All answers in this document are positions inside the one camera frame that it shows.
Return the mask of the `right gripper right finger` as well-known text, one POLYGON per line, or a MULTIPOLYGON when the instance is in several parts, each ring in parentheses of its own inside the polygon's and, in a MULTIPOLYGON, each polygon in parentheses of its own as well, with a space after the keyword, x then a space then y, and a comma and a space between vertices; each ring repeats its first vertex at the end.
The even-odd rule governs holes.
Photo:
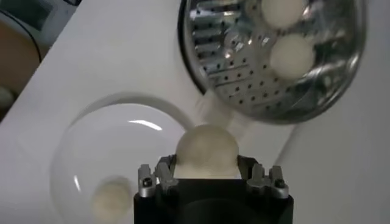
POLYGON ((272 166, 266 174, 263 165, 255 158, 241 155, 237 156, 237 165, 241 178, 246 180, 251 192, 273 198, 289 197, 289 186, 283 178, 280 166, 272 166))

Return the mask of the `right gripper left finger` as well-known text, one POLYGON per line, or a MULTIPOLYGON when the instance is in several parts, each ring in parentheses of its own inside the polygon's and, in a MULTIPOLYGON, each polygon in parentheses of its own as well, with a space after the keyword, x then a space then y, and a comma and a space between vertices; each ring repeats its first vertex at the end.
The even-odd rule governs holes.
POLYGON ((161 157, 155 166, 154 172, 148 164, 138 168, 138 195, 140 197, 153 197, 159 186, 162 193, 173 194, 179 181, 174 178, 176 155, 161 157))

